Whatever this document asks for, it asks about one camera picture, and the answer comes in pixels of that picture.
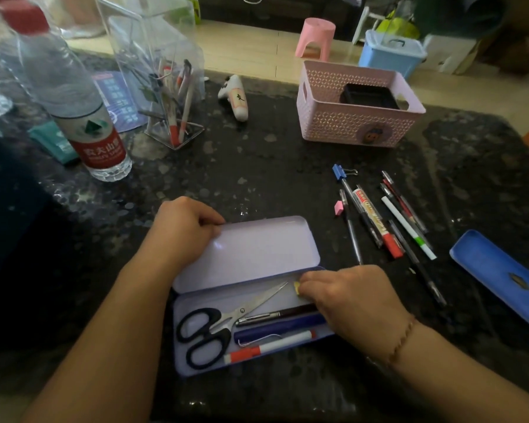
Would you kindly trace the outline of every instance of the pink stool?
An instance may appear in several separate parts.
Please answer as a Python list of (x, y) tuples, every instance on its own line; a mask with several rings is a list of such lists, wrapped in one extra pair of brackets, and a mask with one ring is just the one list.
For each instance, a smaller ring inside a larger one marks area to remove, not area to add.
[(298, 47), (296, 47), (296, 56), (301, 58), (308, 44), (317, 43), (322, 48), (319, 59), (328, 61), (333, 35), (335, 35), (334, 23), (325, 19), (309, 17), (303, 22), (300, 40), (298, 41)]

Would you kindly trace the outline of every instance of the pink eraser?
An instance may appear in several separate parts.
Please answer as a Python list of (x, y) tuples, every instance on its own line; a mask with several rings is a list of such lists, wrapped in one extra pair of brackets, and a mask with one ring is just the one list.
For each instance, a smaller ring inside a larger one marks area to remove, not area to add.
[(337, 203), (335, 204), (335, 215), (339, 216), (342, 213), (343, 213), (343, 202), (338, 200)]

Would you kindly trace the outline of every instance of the table surface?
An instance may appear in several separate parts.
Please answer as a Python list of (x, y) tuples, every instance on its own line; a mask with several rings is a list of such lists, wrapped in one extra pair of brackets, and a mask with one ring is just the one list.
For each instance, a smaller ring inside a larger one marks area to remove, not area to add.
[[(90, 70), (116, 68), (111, 59), (82, 58)], [(217, 101), (224, 77), (211, 78), (196, 118), (206, 131), (178, 152), (139, 131), (126, 134), (134, 167), (112, 184), (94, 180), (81, 165), (60, 166), (31, 142), (25, 131), (47, 117), (11, 84), (18, 110), (0, 120), (4, 140), (55, 203), (0, 274), (0, 391), (39, 391), (141, 243), (162, 199), (185, 194), (228, 222), (302, 215), (322, 266), (353, 265), (346, 226), (333, 216), (334, 163), (357, 169), (357, 182), (374, 202), (381, 198), (382, 169), (401, 186), (430, 229), (438, 259), (427, 266), (453, 305), (453, 323), (439, 317), (408, 260), (391, 261), (357, 226), (366, 262), (386, 270), (422, 322), (529, 391), (529, 326), (448, 255), (475, 228), (529, 267), (529, 150), (505, 122), (428, 107), (395, 149), (306, 142), (296, 86), (244, 79), (250, 115), (240, 125)], [(169, 310), (166, 318), (153, 419), (437, 418), (395, 375), (336, 336), (181, 379)]]

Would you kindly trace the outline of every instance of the white toy figure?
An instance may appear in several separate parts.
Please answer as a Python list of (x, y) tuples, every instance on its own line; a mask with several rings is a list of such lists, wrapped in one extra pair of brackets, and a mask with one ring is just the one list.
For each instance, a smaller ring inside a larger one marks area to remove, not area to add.
[(226, 82), (219, 90), (218, 99), (229, 98), (233, 114), (238, 122), (246, 122), (249, 118), (249, 108), (247, 107), (247, 98), (241, 78), (235, 74), (226, 78)]

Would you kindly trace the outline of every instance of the clear acrylic pen holder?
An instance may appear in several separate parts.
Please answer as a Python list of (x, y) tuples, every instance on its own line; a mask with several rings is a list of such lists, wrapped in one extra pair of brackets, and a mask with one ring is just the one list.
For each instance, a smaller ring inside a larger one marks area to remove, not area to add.
[(204, 54), (188, 0), (96, 0), (145, 133), (172, 149), (203, 132)]

